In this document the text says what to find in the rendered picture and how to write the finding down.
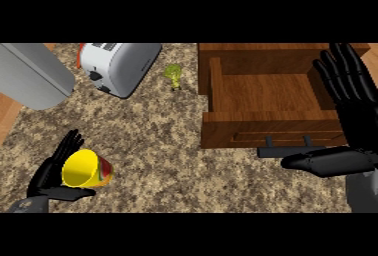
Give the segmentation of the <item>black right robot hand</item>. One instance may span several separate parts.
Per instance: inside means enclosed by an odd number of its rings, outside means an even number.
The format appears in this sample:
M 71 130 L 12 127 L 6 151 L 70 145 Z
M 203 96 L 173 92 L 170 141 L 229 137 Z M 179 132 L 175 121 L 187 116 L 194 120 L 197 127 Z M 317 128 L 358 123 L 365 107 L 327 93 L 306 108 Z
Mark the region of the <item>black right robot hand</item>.
M 287 156 L 286 169 L 318 177 L 371 172 L 378 167 L 378 87 L 349 43 L 331 43 L 314 61 L 336 104 L 346 146 Z

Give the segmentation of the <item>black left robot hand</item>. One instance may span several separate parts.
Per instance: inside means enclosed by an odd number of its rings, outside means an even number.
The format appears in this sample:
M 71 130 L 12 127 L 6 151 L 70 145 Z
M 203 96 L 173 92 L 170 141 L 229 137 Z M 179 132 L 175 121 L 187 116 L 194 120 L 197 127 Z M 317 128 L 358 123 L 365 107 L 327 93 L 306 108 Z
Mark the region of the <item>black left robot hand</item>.
M 49 199 L 77 201 L 97 195 L 94 189 L 73 188 L 63 184 L 63 167 L 70 156 L 79 151 L 85 139 L 79 130 L 65 135 L 54 155 L 43 161 L 32 178 L 27 196 L 46 196 Z

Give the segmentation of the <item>yellow cup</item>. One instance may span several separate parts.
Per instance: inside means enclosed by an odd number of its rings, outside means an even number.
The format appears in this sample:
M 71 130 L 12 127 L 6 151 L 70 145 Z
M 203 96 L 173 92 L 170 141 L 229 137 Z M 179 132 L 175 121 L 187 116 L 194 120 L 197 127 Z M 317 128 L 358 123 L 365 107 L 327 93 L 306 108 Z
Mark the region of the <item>yellow cup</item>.
M 63 182 L 68 187 L 105 186 L 113 176 L 113 164 L 94 150 L 82 149 L 68 157 L 63 167 Z

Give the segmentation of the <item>wooden drawer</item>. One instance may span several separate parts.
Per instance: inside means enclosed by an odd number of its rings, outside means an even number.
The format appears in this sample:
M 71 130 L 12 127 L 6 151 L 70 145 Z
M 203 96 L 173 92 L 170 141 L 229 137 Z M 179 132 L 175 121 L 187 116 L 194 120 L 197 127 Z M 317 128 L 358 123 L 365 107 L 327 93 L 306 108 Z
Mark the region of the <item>wooden drawer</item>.
M 209 111 L 201 147 L 340 146 L 346 143 L 337 112 L 324 90 L 305 74 L 226 75 L 210 60 Z

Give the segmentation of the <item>wooden cabinet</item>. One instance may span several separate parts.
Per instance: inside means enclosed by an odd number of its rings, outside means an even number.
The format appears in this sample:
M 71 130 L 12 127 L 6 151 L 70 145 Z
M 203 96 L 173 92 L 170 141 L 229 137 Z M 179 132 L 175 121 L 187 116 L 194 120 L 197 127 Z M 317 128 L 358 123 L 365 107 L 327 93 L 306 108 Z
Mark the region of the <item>wooden cabinet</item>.
M 328 43 L 200 43 L 200 94 L 209 94 L 212 58 L 221 59 L 225 75 L 306 74 L 328 49 Z

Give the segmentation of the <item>large grey appliance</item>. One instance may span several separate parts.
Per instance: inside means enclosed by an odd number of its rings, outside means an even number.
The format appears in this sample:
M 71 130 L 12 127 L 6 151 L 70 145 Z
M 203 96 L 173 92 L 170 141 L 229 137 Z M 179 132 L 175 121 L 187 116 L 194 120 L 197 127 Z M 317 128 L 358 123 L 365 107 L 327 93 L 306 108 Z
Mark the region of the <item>large grey appliance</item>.
M 76 77 L 43 43 L 0 43 L 0 92 L 34 110 L 55 107 Z

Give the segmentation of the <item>silver toaster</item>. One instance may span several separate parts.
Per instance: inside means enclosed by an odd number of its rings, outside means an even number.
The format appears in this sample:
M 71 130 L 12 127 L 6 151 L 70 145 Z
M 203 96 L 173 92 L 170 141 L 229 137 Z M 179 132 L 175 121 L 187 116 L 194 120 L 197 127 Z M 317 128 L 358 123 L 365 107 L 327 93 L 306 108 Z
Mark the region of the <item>silver toaster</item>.
M 122 99 L 129 98 L 161 49 L 161 43 L 86 43 L 80 64 L 95 87 Z

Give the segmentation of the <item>green vegetable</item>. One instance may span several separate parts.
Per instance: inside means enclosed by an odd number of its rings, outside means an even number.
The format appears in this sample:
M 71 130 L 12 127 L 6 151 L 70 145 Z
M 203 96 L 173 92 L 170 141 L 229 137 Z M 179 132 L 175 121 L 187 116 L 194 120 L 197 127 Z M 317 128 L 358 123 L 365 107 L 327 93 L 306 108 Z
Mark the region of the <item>green vegetable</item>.
M 164 76 L 172 79 L 172 90 L 181 89 L 182 67 L 179 64 L 170 64 L 166 67 Z

